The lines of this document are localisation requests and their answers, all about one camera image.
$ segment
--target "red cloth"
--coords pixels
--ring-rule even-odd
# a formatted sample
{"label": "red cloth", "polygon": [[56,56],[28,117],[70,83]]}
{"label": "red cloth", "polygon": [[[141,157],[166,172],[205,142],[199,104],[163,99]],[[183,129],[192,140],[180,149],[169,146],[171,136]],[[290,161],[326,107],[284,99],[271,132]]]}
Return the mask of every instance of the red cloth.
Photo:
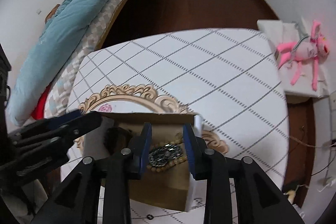
{"label": "red cloth", "polygon": [[41,120],[44,118],[44,106],[45,106],[45,102],[47,101],[47,96],[48,93],[50,91],[51,88],[51,84],[49,86],[47,86],[47,88],[45,89],[45,91],[42,93],[36,108],[34,109],[34,111],[32,112],[31,116],[35,119],[35,120]]}

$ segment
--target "pink panther toy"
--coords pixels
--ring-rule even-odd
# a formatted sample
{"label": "pink panther toy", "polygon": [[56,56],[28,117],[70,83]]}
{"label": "pink panther toy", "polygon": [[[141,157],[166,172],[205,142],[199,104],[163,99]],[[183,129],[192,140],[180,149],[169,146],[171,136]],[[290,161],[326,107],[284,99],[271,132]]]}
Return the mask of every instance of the pink panther toy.
{"label": "pink panther toy", "polygon": [[312,88],[317,90],[317,78],[319,73],[319,59],[324,58],[329,54],[329,47],[327,44],[327,39],[320,32],[321,23],[318,21],[313,21],[313,26],[311,28],[311,36],[308,41],[303,40],[303,42],[298,46],[297,49],[293,49],[297,42],[281,43],[277,46],[277,50],[281,53],[280,64],[278,68],[281,68],[283,64],[288,61],[296,61],[298,63],[297,70],[291,81],[291,85],[295,85],[297,80],[301,75],[302,61],[313,59],[313,81]]}

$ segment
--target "white tablecloth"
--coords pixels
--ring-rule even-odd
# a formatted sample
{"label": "white tablecloth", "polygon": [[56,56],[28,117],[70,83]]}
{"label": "white tablecloth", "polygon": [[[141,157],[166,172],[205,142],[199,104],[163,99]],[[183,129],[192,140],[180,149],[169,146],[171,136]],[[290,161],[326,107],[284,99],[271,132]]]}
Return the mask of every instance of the white tablecloth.
{"label": "white tablecloth", "polygon": [[[125,84],[150,84],[158,96],[175,97],[187,110],[200,113],[205,125],[228,144],[227,157],[252,157],[275,184],[282,187],[288,153],[287,105],[273,53],[267,38],[260,32],[247,29],[181,31],[93,52],[80,66],[68,110],[78,108],[106,85]],[[145,110],[131,102],[111,102],[99,107],[101,111],[116,112]],[[70,162],[62,167],[62,178],[81,160],[75,147],[69,155]],[[199,191],[194,209],[188,213],[131,201],[133,223],[201,224],[205,195],[204,189]],[[233,184],[231,191],[234,200]],[[101,206],[98,212],[101,217]],[[154,219],[147,219],[148,214]]]}

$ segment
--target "blue gripper pad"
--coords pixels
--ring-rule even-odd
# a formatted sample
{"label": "blue gripper pad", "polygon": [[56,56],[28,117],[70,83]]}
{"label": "blue gripper pad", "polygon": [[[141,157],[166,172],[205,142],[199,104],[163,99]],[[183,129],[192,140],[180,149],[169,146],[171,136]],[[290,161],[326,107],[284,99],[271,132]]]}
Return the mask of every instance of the blue gripper pad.
{"label": "blue gripper pad", "polygon": [[141,154],[140,159],[140,175],[143,174],[146,170],[146,166],[149,162],[148,155],[149,155],[149,148],[152,142],[152,125],[149,122],[146,122],[142,128],[141,137],[144,138],[144,146]]}
{"label": "blue gripper pad", "polygon": [[202,138],[196,137],[191,124],[183,126],[184,148],[187,153],[189,171],[195,180],[205,180],[209,178],[211,165],[202,155],[202,151],[207,148]]}
{"label": "blue gripper pad", "polygon": [[187,153],[189,171],[192,174],[193,178],[195,178],[195,156],[193,151],[193,146],[191,144],[191,139],[195,138],[194,131],[191,127],[191,124],[185,124],[183,126],[183,142],[184,148]]}

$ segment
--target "wall switch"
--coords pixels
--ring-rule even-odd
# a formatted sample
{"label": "wall switch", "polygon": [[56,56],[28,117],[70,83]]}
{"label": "wall switch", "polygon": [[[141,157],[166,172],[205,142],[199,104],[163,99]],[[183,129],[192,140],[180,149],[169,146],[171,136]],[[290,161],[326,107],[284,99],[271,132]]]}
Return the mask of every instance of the wall switch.
{"label": "wall switch", "polygon": [[329,96],[331,110],[336,110],[336,92],[333,92]]}

